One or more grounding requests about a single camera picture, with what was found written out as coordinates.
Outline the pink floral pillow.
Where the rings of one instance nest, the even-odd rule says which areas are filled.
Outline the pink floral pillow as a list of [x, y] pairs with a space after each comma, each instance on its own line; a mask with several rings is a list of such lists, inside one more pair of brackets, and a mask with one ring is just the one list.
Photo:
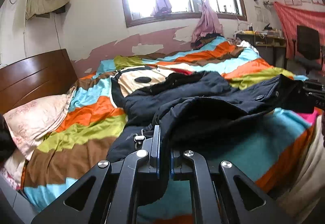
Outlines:
[[3, 115], [16, 147], [27, 160], [45, 135], [56, 130], [66, 118], [75, 93], [76, 87], [71, 87], [66, 94], [32, 100]]

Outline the cluttered wooden desk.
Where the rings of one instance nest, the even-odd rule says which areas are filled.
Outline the cluttered wooden desk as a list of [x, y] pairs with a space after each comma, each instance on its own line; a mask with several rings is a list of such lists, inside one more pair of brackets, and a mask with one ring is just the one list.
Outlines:
[[270, 65], [286, 69], [287, 41], [276, 31], [238, 30], [234, 33], [234, 38], [247, 41]]

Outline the red striped hanging cloth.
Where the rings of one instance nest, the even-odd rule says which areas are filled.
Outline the red striped hanging cloth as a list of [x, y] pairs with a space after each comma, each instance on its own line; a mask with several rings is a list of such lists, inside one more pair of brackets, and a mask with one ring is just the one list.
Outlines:
[[307, 26], [317, 30], [320, 35], [320, 44], [324, 46], [324, 12], [297, 9], [279, 2], [273, 4], [279, 17], [282, 32], [286, 38], [286, 58], [294, 58], [293, 40], [296, 39], [297, 26]]

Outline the pink curtain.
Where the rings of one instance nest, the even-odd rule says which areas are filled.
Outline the pink curtain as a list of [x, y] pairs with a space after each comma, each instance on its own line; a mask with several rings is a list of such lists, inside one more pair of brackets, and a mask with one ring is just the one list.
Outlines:
[[222, 34], [223, 26], [221, 25], [217, 13], [211, 8], [209, 0], [202, 2], [202, 15], [192, 33], [191, 43], [195, 43], [208, 34]]

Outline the black office chair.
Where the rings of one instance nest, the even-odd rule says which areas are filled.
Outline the black office chair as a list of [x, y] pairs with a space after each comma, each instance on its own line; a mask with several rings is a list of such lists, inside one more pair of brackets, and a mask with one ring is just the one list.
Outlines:
[[297, 25], [296, 39], [292, 39], [294, 61], [305, 69], [321, 71], [324, 64], [324, 46], [320, 43], [319, 32], [307, 26]]

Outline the black padded jacket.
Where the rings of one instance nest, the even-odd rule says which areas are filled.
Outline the black padded jacket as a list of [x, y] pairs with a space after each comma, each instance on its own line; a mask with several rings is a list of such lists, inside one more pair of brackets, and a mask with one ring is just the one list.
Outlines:
[[170, 149], [204, 152], [218, 148], [226, 136], [244, 137], [254, 122], [276, 108], [312, 113], [314, 104], [302, 88], [302, 81], [280, 74], [240, 90], [217, 72], [197, 72], [172, 73], [164, 82], [128, 96], [115, 91], [114, 102], [128, 120], [109, 148], [107, 159], [125, 159], [135, 151], [136, 135], [149, 138], [155, 126], [160, 127], [160, 177], [141, 185], [140, 203], [150, 204], [162, 198], [167, 189]]

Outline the pile of dark clothes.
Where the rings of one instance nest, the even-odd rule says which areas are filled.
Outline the pile of dark clothes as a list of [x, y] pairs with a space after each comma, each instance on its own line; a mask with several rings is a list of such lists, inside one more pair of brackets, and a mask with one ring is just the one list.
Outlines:
[[217, 37], [222, 37], [222, 35], [221, 34], [218, 34], [218, 33], [207, 34], [205, 37], [200, 37], [195, 42], [192, 42], [191, 43], [191, 47], [193, 49], [199, 49], [199, 48], [203, 47], [204, 45], [212, 42]]

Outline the brown wooden headboard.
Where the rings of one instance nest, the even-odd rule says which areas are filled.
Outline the brown wooden headboard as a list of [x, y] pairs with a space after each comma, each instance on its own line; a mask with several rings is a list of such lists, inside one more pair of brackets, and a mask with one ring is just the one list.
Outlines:
[[40, 97], [66, 93], [77, 81], [66, 49], [22, 59], [1, 68], [1, 114]]

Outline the colourful striped duvet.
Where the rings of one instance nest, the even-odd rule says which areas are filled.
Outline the colourful striped duvet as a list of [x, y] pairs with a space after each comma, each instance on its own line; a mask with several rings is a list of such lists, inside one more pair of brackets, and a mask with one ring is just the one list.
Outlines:
[[[105, 156], [123, 158], [126, 153], [120, 143], [126, 132], [146, 130], [163, 106], [162, 101], [150, 103], [147, 98], [134, 104], [134, 92], [166, 79], [175, 84], [177, 75], [198, 75], [200, 82], [194, 88], [211, 85], [215, 92], [248, 95], [280, 75], [304, 79], [269, 65], [248, 42], [236, 45], [220, 36], [198, 50], [102, 61], [96, 74], [75, 83], [67, 116], [43, 136], [26, 163], [22, 190], [29, 202], [42, 211]], [[323, 151], [320, 129], [319, 109], [302, 113], [276, 108], [260, 119], [206, 137], [203, 151], [211, 166], [233, 161], [262, 190], [281, 196], [288, 212], [302, 217], [313, 201], [313, 192], [305, 191], [301, 184], [299, 192], [306, 200], [296, 206], [291, 191], [301, 177], [313, 191], [324, 186], [324, 181], [316, 179], [324, 158], [313, 158]]]

